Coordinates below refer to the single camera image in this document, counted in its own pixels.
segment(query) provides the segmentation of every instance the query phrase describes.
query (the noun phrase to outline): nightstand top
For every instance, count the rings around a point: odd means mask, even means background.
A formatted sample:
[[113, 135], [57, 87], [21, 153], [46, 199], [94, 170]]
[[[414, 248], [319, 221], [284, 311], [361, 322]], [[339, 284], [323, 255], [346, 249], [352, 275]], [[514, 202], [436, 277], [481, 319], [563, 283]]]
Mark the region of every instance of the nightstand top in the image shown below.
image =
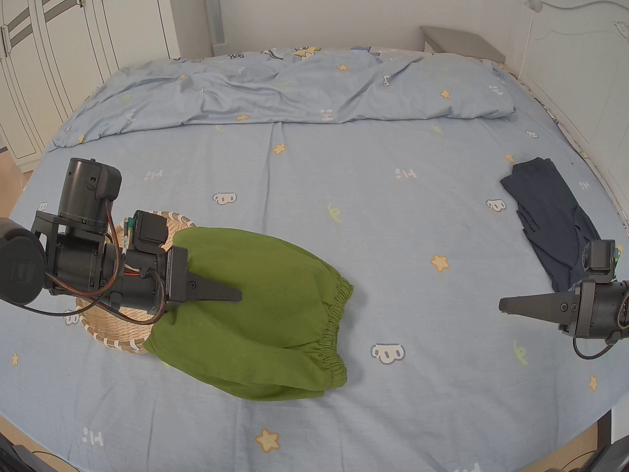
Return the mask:
[[452, 52], [461, 56], [491, 59], [504, 63], [505, 55], [487, 42], [483, 37], [459, 29], [420, 27], [426, 42], [435, 52]]

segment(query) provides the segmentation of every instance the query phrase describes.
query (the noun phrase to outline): white headboard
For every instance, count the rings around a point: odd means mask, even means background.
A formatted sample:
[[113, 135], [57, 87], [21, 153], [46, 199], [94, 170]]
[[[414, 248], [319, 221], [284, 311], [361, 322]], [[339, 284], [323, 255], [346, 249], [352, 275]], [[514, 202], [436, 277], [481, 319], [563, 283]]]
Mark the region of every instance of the white headboard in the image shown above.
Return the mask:
[[586, 154], [629, 225], [629, 0], [539, 1], [520, 80]]

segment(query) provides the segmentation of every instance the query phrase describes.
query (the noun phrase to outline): wicker basket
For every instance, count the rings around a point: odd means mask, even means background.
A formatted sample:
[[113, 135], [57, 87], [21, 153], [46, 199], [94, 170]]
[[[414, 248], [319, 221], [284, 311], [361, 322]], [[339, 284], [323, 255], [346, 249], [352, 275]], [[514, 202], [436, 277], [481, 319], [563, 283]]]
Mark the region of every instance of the wicker basket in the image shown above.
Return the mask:
[[[178, 213], [173, 213], [172, 211], [154, 211], [153, 213], [166, 218], [166, 224], [168, 225], [168, 240], [166, 240], [166, 243], [162, 245], [164, 250], [169, 250], [169, 248], [172, 247], [172, 237], [175, 236], [177, 231], [187, 229], [188, 227], [195, 227], [190, 219], [183, 215], [179, 215]], [[122, 225], [116, 227], [116, 235], [118, 236], [118, 241], [122, 246]], [[76, 303], [77, 309], [82, 309], [88, 304], [80, 298], [76, 299]], [[151, 315], [143, 310], [121, 307], [120, 311], [128, 317], [136, 320], [149, 320], [152, 318]], [[130, 324], [121, 319], [115, 318], [115, 316], [101, 310], [98, 306], [89, 309], [85, 313], [81, 313], [79, 315], [79, 320], [89, 335], [110, 348], [129, 353], [146, 353], [143, 345], [148, 338], [148, 335], [151, 333], [151, 328], [153, 327], [152, 325]]]

